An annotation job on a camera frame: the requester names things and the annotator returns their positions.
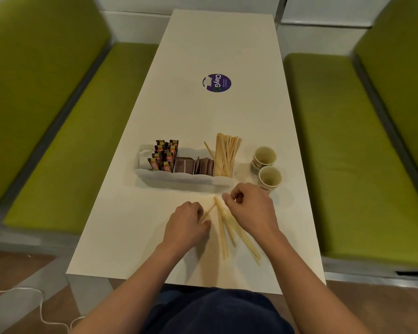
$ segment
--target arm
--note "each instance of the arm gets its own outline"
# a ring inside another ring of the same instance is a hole
[[[211,221],[199,224],[203,208],[185,202],[171,215],[163,241],[139,269],[87,315],[72,334],[137,333],[168,275],[206,235]]]
[[[272,199],[257,185],[239,184],[223,200],[269,258],[297,327],[304,334],[369,334],[313,273],[279,230]]]

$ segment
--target person's left hand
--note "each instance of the person's left hand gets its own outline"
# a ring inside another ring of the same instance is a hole
[[[167,222],[162,244],[180,258],[183,257],[209,234],[211,221],[198,223],[203,212],[203,207],[198,202],[185,202],[177,207]]]

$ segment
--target navy blue shirt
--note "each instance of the navy blue shirt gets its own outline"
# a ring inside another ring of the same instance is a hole
[[[143,334],[294,334],[263,295],[237,289],[207,288],[153,307]]]

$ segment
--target electrical cord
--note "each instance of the electrical cord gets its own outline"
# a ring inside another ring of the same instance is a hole
[[[80,316],[80,317],[74,319],[69,326],[68,326],[68,324],[66,324],[64,322],[46,321],[46,320],[43,319],[43,316],[42,316],[42,304],[45,300],[45,296],[44,296],[43,291],[41,291],[40,289],[37,289],[37,288],[33,288],[33,287],[13,287],[11,289],[6,289],[6,290],[3,290],[3,291],[0,290],[0,293],[11,292],[11,291],[16,291],[16,290],[32,290],[32,291],[36,291],[36,292],[40,293],[39,316],[40,316],[40,320],[47,325],[64,326],[67,329],[67,333],[69,333],[70,330],[72,330],[72,325],[76,320],[85,318],[85,316]]]

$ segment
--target purple round sticker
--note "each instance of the purple round sticker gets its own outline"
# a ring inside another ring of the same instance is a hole
[[[231,87],[231,80],[222,74],[211,74],[203,78],[203,86],[214,93],[222,93]]]

